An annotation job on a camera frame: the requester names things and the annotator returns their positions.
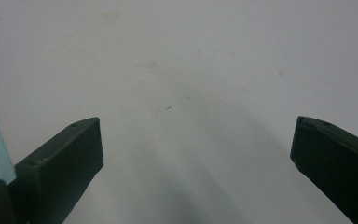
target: white surface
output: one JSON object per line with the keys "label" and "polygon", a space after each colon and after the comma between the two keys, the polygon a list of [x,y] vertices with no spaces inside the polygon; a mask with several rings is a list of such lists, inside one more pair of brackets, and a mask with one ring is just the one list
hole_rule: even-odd
{"label": "white surface", "polygon": [[358,135],[358,1],[0,1],[13,162],[102,121],[66,223],[350,223],[289,159],[299,115]]}

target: white background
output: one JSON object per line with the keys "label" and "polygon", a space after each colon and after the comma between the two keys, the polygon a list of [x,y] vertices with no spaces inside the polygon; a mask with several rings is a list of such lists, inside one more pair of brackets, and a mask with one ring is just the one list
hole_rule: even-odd
{"label": "white background", "polygon": [[0,1],[13,163],[101,119],[66,223],[350,223],[289,159],[299,115],[358,136],[358,1]]}

